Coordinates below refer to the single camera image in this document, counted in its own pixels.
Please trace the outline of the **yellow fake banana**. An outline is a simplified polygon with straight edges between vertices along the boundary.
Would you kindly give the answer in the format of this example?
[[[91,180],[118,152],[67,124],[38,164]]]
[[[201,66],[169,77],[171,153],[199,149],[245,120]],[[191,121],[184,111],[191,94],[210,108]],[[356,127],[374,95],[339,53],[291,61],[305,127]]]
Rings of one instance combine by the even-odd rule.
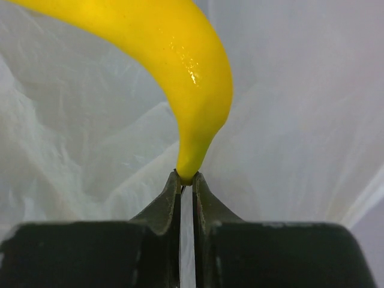
[[[19,1],[114,44],[165,93],[179,131],[176,172],[190,185],[226,123],[233,79],[225,48],[193,1]]]

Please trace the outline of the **white plastic bag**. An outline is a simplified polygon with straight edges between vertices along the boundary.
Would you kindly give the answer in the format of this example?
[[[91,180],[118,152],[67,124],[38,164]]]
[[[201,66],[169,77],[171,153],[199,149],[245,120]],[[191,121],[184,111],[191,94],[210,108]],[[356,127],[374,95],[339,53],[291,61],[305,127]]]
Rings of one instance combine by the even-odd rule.
[[[231,114],[201,171],[249,221],[333,221],[383,286],[383,2],[199,1],[230,59]],[[175,118],[147,71],[1,2],[1,233],[129,219],[163,189]]]

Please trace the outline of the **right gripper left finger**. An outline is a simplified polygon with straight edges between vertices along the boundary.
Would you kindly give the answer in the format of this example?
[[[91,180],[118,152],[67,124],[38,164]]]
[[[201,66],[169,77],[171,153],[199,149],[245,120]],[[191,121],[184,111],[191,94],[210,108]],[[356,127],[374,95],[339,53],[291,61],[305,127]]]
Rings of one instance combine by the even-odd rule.
[[[179,287],[181,181],[130,220],[27,222],[1,241],[2,287]]]

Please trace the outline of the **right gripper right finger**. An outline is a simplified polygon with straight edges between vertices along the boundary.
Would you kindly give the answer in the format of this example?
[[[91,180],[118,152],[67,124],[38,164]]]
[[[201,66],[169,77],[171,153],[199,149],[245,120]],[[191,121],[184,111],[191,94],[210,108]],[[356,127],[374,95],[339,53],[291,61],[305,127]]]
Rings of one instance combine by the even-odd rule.
[[[197,287],[375,287],[362,249],[344,226],[245,221],[193,178]]]

